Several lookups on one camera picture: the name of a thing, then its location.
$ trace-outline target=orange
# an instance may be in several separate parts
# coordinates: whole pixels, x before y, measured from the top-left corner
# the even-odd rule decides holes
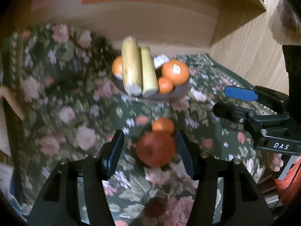
[[[146,133],[136,145],[137,156],[149,167],[170,163],[176,153],[175,140],[166,132]]]
[[[183,85],[188,81],[189,69],[179,60],[170,60],[162,66],[162,76],[171,79],[175,86]]]
[[[121,56],[115,58],[112,64],[112,72],[117,79],[122,80],[122,57]]]
[[[173,90],[173,82],[171,79],[166,77],[160,77],[158,79],[159,92],[166,94],[170,93]]]
[[[155,131],[165,131],[165,132],[169,133],[170,135],[172,135],[175,127],[174,127],[173,121],[171,119],[162,117],[162,118],[154,121],[151,128],[154,132]]]

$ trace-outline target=floral tablecloth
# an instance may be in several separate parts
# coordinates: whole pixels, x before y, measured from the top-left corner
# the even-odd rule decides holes
[[[225,101],[259,114],[270,111],[255,102],[226,98],[227,85],[250,85],[207,54],[177,56],[189,67],[190,90],[185,98],[167,104],[134,102],[120,93],[109,77],[112,47],[86,30],[50,24],[31,27],[12,35],[10,52],[9,87],[27,115],[23,125],[16,119],[13,155],[21,172],[21,202],[29,211],[61,158],[83,159],[121,129],[125,146],[116,173],[103,181],[116,225],[185,225],[198,181],[186,174],[181,156],[177,153],[164,167],[148,168],[135,153],[136,142],[160,117],[171,118],[176,130],[185,130],[191,141],[217,159],[241,159],[255,181],[263,173],[261,154],[253,149],[243,125],[221,120],[211,109],[217,101]],[[88,222],[82,190],[79,179],[81,216]]]

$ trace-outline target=wooden stick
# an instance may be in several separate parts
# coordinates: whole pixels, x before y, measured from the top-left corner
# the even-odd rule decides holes
[[[9,90],[7,87],[1,86],[0,87],[0,98],[2,98],[2,97],[4,97],[6,99],[6,101],[8,102],[10,107],[13,109],[13,111],[23,121],[25,118],[25,114],[24,114],[22,108],[20,107],[20,105],[17,103],[17,101],[13,95],[13,92],[11,90]]]

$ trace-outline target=metal bolt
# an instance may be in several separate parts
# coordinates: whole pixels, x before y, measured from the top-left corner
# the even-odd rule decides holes
[[[67,162],[68,162],[68,159],[67,159],[67,158],[63,158],[63,159],[60,160],[60,163],[61,163],[62,165],[66,164]]]
[[[265,129],[261,129],[260,132],[262,133],[262,135],[266,135],[268,133]]]
[[[232,159],[232,161],[237,165],[239,165],[241,163],[241,160],[238,158],[234,158],[234,159]]]
[[[92,156],[93,156],[94,158],[97,158],[97,157],[100,156],[100,153],[99,153],[98,151],[96,151],[96,152],[94,152],[94,153],[92,154]]]
[[[207,158],[207,157],[209,157],[209,153],[208,152],[202,152],[201,157]]]

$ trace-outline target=red shirt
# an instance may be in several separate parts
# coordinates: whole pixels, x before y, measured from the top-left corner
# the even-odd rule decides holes
[[[288,206],[291,202],[291,200],[295,197],[299,189],[301,188],[301,169],[299,170],[294,182],[288,189],[285,196],[284,193],[288,186],[290,185],[290,182],[292,181],[293,177],[295,176],[298,167],[300,165],[301,159],[290,169],[288,170],[285,178],[283,180],[274,179],[276,184],[276,189],[279,195],[279,199],[281,200],[282,204],[284,206]]]

